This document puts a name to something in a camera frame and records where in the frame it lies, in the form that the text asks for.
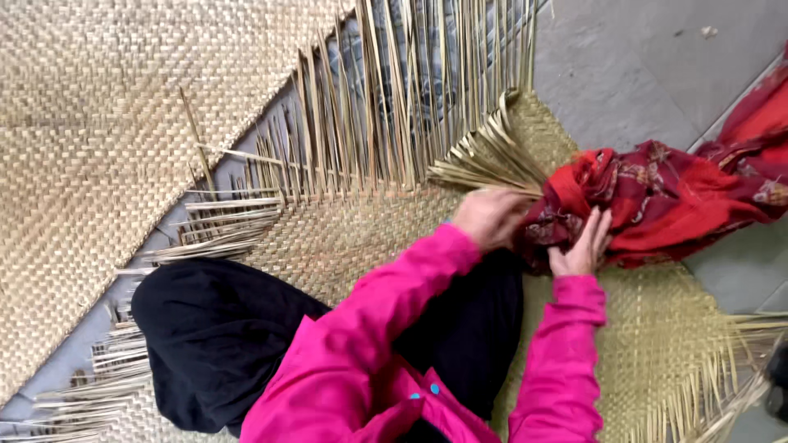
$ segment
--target black pants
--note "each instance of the black pants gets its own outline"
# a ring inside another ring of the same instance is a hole
[[[522,321],[522,268],[507,251],[457,277],[393,344],[422,373],[434,367],[454,396],[483,419],[504,383]],[[132,299],[147,339],[159,411],[185,430],[233,435],[301,318],[329,309],[259,270],[225,260],[162,266]],[[417,422],[403,441],[446,441]]]

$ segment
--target person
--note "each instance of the person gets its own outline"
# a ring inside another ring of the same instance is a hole
[[[361,278],[330,310],[224,260],[162,266],[138,287],[159,410],[182,429],[241,443],[500,441],[487,426],[519,346],[521,267],[507,250],[529,200],[471,192],[451,222]],[[595,441],[593,276],[609,211],[548,250],[554,300],[530,343],[509,441]]]

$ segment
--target red scarf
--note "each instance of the red scarf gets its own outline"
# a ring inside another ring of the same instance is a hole
[[[523,223],[520,252],[546,271],[545,247],[574,243],[594,206],[613,211],[607,262],[623,267],[680,260],[753,222],[778,220],[788,210],[786,78],[784,62],[695,154],[654,140],[628,154],[583,152],[548,179]]]

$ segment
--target pink sleeve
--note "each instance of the pink sleeve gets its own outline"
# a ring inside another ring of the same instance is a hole
[[[338,441],[361,430],[372,415],[370,376],[391,359],[392,341],[480,258],[464,233],[442,225],[361,278],[336,309],[314,323],[305,320],[247,413],[241,443]],[[400,409],[387,410],[387,420],[405,427],[419,417],[418,410]]]
[[[602,417],[594,376],[594,335],[603,326],[605,293],[590,275],[558,277],[553,303],[533,335],[517,406],[509,416],[509,441],[597,441]]]

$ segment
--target concrete floor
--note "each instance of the concrete floor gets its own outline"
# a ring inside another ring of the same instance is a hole
[[[584,149],[627,151],[648,139],[691,149],[711,139],[730,106],[778,59],[788,39],[788,2],[752,0],[551,0],[538,17],[536,89]],[[701,28],[718,34],[705,39]],[[250,150],[252,139],[240,149]],[[237,173],[226,160],[219,181]],[[143,250],[166,246],[173,209]],[[727,312],[788,311],[788,219],[753,226],[686,260]],[[37,393],[68,385],[89,367],[90,346],[110,326],[103,308],[129,296],[121,277],[39,373],[0,411],[0,420],[31,414]],[[732,441],[771,442],[788,427],[760,408],[742,417]]]

